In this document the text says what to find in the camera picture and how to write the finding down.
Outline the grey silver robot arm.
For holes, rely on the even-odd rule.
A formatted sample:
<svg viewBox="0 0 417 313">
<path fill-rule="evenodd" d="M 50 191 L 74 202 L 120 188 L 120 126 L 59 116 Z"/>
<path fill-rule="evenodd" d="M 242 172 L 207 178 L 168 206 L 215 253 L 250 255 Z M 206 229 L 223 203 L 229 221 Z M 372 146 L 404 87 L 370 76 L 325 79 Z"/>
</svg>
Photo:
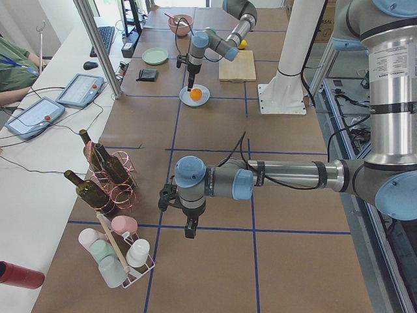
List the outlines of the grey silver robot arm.
<svg viewBox="0 0 417 313">
<path fill-rule="evenodd" d="M 331 188 L 396 220 L 416 218 L 416 2 L 339 1 L 334 47 L 367 49 L 371 152 L 363 160 L 286 162 L 227 158 L 209 166 L 196 156 L 175 166 L 175 206 L 194 238 L 207 197 L 247 200 L 257 186 Z"/>
<path fill-rule="evenodd" d="M 195 32 L 184 61 L 188 71 L 187 91 L 193 89 L 195 75 L 199 74 L 207 48 L 226 60 L 233 61 L 242 40 L 256 26 L 257 10 L 250 1 L 223 1 L 222 7 L 226 13 L 238 19 L 239 23 L 226 39 L 218 36 L 211 28 Z"/>
</svg>

